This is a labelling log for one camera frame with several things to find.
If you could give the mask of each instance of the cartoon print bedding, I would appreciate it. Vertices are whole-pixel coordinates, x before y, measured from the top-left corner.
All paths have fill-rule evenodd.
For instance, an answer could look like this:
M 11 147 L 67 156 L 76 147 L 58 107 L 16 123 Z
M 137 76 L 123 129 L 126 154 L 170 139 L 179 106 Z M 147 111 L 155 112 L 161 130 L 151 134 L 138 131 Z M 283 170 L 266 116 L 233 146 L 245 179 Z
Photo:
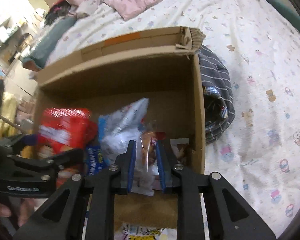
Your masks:
M 219 171 L 279 236 L 300 208 L 300 34 L 265 0 L 164 0 L 124 22 L 102 4 L 63 35 L 49 62 L 124 33 L 200 28 L 224 63 L 236 117 L 206 146 Z

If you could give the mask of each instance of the bedsheet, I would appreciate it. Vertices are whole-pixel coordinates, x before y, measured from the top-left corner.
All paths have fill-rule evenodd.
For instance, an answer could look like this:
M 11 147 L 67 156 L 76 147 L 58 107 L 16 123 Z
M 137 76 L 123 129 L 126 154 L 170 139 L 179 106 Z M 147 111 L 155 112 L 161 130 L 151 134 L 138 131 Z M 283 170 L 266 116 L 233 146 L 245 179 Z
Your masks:
M 124 22 L 102 4 L 59 40 L 49 63 L 101 40 L 168 26 L 200 28 L 227 67 L 236 117 L 206 146 L 220 172 L 279 236 L 300 208 L 300 34 L 265 0 L 164 0 Z

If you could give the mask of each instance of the blue gripper pad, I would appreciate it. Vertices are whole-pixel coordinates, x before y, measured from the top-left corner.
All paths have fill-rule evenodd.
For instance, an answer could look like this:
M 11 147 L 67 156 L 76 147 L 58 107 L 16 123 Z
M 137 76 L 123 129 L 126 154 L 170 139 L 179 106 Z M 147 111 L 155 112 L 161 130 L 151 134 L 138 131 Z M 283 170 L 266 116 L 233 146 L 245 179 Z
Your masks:
M 157 164 L 158 164 L 160 186 L 162 188 L 162 192 L 165 193 L 166 176 L 165 176 L 165 172 L 164 172 L 164 168 L 163 168 L 162 154 L 165 154 L 165 153 L 160 151 L 159 143 L 157 142 L 155 145 L 155 155 L 156 155 Z
M 23 143 L 25 145 L 29 145 L 29 146 L 34 146 L 36 145 L 38 142 L 38 135 L 37 134 L 29 134 L 29 135 L 25 135 L 23 137 Z
M 136 164 L 136 156 L 137 156 L 137 144 L 135 141 L 129 142 L 128 150 L 131 151 L 130 163 L 128 168 L 128 181 L 127 181 L 127 191 L 128 193 L 130 193 L 132 188 L 132 183 L 133 183 L 134 166 Z

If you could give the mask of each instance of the striped towel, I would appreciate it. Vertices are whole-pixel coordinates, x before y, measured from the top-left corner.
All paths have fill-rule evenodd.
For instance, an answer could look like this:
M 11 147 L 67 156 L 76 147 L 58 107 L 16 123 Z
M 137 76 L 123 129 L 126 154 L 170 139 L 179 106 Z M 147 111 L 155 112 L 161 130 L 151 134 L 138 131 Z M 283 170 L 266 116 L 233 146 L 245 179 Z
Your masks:
M 218 139 L 235 117 L 229 72 L 206 46 L 198 51 L 205 112 L 206 144 Z

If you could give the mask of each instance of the bolt head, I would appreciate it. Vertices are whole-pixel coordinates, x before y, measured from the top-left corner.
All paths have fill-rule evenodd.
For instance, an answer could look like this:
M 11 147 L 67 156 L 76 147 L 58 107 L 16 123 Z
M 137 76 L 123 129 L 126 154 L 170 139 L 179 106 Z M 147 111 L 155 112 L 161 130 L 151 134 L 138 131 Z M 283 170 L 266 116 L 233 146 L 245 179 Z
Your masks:
M 109 166 L 109 170 L 111 171 L 117 171 L 119 169 L 119 166 L 117 164 L 111 164 Z
M 72 180 L 73 181 L 79 181 L 81 179 L 81 175 L 80 174 L 74 174 L 73 176 L 72 176 Z
M 221 175 L 220 175 L 220 173 L 218 173 L 218 172 L 214 172 L 214 173 L 211 174 L 211 177 L 212 177 L 213 179 L 220 179 L 220 178 L 221 178 Z
M 44 181 L 48 181 L 50 179 L 50 176 L 49 175 L 42 175 L 41 179 L 44 180 Z
M 182 171 L 183 168 L 184 168 L 184 166 L 181 163 L 177 163 L 176 165 L 174 165 L 174 169 L 177 171 Z

